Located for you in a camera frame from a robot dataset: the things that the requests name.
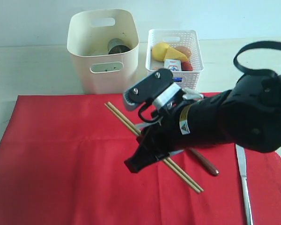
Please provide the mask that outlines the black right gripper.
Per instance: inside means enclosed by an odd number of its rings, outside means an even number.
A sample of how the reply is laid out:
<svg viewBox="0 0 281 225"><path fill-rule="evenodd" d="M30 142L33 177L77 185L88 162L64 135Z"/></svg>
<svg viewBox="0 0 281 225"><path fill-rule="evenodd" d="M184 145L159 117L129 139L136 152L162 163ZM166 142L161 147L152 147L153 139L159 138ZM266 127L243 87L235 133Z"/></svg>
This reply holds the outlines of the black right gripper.
<svg viewBox="0 0 281 225"><path fill-rule="evenodd" d="M124 161L131 173L138 173L147 166L178 154L187 148L209 148L226 144L227 137L221 130L218 110L226 93L194 101L184 101L161 126L145 128L137 137L139 144L134 154Z"/></svg>

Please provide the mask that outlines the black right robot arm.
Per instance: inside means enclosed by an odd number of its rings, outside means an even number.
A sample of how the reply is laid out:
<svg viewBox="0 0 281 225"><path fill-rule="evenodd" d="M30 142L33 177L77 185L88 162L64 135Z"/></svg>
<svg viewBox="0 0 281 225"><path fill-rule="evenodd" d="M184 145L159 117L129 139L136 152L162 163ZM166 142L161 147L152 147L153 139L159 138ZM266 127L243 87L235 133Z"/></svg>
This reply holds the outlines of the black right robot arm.
<svg viewBox="0 0 281 225"><path fill-rule="evenodd" d="M167 69L124 93L128 111L155 107L136 152L125 161L130 172L188 148L235 143L268 153L281 147L281 75L243 75L233 89L211 97L196 94L186 99L185 94Z"/></svg>

